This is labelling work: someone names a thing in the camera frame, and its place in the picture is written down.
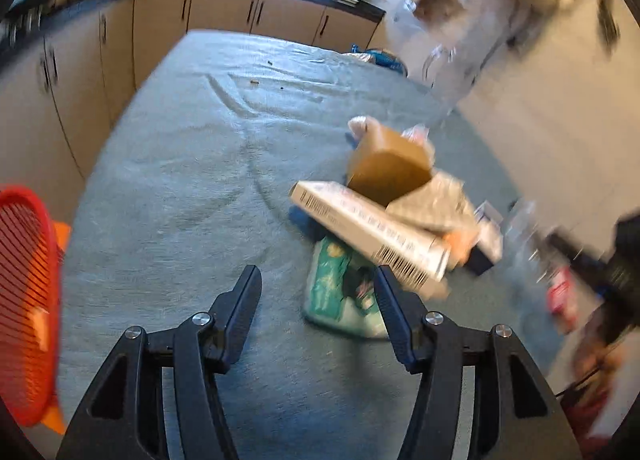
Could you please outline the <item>blue white medicine box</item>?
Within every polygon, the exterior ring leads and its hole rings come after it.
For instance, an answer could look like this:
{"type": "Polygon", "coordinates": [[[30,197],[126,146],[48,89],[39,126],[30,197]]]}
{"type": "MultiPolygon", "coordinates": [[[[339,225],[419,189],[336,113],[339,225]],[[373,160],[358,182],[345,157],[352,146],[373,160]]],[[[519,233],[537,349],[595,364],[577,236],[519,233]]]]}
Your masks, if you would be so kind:
{"type": "Polygon", "coordinates": [[[475,209],[474,216],[478,236],[464,267],[475,276],[482,276],[502,259],[503,216],[488,201],[484,201],[475,209]]]}

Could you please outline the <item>green cartoon tissue pack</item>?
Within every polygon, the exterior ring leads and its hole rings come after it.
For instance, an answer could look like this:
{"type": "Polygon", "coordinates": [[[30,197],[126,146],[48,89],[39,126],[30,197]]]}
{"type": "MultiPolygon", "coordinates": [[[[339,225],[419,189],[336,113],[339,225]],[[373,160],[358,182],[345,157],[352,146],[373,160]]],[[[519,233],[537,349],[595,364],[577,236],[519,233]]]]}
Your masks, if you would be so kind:
{"type": "Polygon", "coordinates": [[[373,285],[374,266],[341,240],[314,245],[303,315],[312,324],[359,339],[386,340],[373,285]]]}

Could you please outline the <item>long white barcode box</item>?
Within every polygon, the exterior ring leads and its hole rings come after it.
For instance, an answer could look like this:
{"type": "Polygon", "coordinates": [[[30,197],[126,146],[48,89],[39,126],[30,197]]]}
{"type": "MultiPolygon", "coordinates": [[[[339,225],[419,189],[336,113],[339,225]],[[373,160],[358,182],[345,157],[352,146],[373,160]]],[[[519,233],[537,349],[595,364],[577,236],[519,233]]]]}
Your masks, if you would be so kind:
{"type": "Polygon", "coordinates": [[[401,287],[427,301],[449,295],[450,246],[388,215],[382,206],[335,182],[299,180],[291,201],[375,265],[386,265],[401,287]]]}

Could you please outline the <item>clear plastic wrapper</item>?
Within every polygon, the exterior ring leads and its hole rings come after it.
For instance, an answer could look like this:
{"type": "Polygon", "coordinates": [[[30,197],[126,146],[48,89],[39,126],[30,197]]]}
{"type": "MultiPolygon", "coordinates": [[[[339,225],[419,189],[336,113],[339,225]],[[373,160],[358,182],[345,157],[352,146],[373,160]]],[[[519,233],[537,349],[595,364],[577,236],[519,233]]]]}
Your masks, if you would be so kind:
{"type": "Polygon", "coordinates": [[[506,278],[524,305],[524,326],[534,330],[553,324],[561,334],[575,331],[578,306],[574,278],[540,231],[536,204],[515,200],[503,229],[506,278]]]}

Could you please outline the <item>beige kitchen base cabinets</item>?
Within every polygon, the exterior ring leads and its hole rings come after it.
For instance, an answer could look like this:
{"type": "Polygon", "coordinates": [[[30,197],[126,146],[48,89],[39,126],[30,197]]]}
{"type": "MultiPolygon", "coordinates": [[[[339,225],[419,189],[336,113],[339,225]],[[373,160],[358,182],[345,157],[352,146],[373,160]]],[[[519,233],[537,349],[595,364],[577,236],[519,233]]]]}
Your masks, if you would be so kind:
{"type": "Polygon", "coordinates": [[[378,24],[299,0],[116,0],[1,55],[1,181],[72,220],[85,181],[137,89],[192,30],[243,32],[347,52],[378,24]]]}

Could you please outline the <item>orange paper package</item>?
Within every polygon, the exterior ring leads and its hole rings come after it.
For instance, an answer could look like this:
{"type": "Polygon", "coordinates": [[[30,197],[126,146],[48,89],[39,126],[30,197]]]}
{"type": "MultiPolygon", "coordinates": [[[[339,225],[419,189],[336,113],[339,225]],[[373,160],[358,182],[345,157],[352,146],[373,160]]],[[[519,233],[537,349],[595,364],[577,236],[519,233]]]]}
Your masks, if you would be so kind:
{"type": "Polygon", "coordinates": [[[480,232],[477,228],[461,228],[446,232],[442,236],[442,241],[449,248],[449,258],[447,268],[453,270],[458,266],[465,265],[470,258],[471,252],[477,243],[480,232]]]}

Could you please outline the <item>white crumpled plastic bag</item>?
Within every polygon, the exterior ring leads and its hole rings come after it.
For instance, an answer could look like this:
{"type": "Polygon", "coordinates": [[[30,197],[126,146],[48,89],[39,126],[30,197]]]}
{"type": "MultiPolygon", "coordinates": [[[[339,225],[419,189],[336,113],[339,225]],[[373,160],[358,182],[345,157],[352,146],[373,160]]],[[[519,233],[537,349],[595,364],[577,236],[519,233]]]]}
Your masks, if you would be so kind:
{"type": "Polygon", "coordinates": [[[430,232],[478,232],[474,206],[465,194],[464,183],[441,170],[425,185],[390,202],[386,213],[430,232]]]}

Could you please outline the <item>red plastic mesh basket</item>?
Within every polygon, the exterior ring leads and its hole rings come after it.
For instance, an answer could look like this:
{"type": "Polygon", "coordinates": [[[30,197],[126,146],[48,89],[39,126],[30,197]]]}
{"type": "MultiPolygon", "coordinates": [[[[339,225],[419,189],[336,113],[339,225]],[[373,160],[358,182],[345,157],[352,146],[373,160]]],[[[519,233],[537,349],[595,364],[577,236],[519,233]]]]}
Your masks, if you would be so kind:
{"type": "Polygon", "coordinates": [[[66,430],[56,373],[71,233],[30,189],[1,189],[1,398],[17,424],[58,435],[66,430]]]}

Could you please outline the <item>grey-green table cloth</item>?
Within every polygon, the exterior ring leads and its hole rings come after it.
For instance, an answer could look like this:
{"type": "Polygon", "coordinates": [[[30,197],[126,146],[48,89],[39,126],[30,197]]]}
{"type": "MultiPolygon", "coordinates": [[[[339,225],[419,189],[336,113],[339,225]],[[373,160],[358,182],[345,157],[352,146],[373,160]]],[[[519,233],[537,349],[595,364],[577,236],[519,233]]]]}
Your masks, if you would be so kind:
{"type": "Polygon", "coordinates": [[[58,396],[71,416],[133,324],[180,324],[262,271],[239,362],[218,379],[244,459],[393,459],[419,380],[386,342],[306,324],[316,230],[293,210],[299,180],[334,180],[352,153],[347,123],[427,125],[436,163],[474,203],[518,198],[459,113],[373,64],[273,38],[188,34],[138,90],[94,167],[73,222],[63,279],[58,396]]]}

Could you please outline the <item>brown rounded plastic box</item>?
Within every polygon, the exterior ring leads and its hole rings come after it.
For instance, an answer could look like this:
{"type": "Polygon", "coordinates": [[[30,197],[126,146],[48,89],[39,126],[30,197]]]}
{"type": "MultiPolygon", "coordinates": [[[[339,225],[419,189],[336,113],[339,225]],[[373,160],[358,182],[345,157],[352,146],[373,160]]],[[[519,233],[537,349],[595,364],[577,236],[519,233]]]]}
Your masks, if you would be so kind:
{"type": "Polygon", "coordinates": [[[424,147],[381,124],[367,127],[347,167],[347,187],[384,208],[431,179],[424,147]]]}

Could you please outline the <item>pink white wrapper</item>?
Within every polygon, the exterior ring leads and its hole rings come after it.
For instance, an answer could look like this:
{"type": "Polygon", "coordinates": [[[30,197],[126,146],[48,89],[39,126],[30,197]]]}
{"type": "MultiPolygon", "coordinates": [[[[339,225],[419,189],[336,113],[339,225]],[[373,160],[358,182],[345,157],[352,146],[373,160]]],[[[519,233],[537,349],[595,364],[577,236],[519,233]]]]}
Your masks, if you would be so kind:
{"type": "MultiPolygon", "coordinates": [[[[359,142],[364,134],[374,128],[382,128],[383,124],[373,116],[354,116],[347,122],[347,126],[352,137],[356,142],[359,142]]],[[[416,124],[402,131],[400,136],[420,146],[424,150],[427,160],[433,164],[435,162],[435,147],[428,138],[428,134],[430,134],[430,130],[424,124],[416,124]]]]}

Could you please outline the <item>clear glass pitcher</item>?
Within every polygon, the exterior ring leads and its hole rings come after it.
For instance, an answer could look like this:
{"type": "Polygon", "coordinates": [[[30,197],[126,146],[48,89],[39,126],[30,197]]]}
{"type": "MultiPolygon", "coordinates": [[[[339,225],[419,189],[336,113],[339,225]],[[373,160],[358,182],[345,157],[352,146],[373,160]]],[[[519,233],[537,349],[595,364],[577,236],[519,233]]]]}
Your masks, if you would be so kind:
{"type": "Polygon", "coordinates": [[[518,0],[460,0],[459,11],[432,30],[437,45],[424,60],[423,83],[442,108],[453,109],[514,28],[518,0]]]}

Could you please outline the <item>blue plastic bag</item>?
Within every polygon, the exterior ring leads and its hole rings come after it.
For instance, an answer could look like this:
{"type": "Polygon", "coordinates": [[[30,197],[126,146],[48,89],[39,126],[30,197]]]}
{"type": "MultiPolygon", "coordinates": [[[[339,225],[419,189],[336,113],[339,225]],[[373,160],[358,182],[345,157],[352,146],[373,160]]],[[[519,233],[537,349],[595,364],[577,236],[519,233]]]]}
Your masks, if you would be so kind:
{"type": "Polygon", "coordinates": [[[360,50],[359,46],[354,44],[347,56],[351,56],[362,62],[368,64],[375,64],[378,67],[388,69],[395,73],[400,74],[404,78],[408,76],[408,70],[406,65],[400,60],[399,57],[389,52],[388,50],[378,50],[377,48],[368,48],[367,50],[360,50]]]}

